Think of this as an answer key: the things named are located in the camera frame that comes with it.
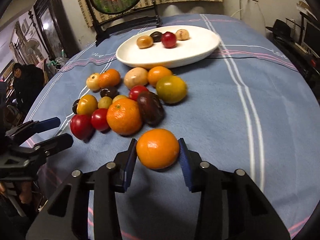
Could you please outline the person's left hand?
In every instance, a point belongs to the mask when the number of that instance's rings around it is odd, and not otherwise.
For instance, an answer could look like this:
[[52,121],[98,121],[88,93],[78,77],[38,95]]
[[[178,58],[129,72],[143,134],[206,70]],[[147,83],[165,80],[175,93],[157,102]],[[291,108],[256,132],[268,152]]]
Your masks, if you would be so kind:
[[[19,198],[22,204],[29,204],[32,200],[33,195],[31,191],[31,185],[31,181],[24,181],[20,184],[21,193],[19,195]],[[1,194],[5,197],[8,196],[7,188],[3,182],[1,182]]]

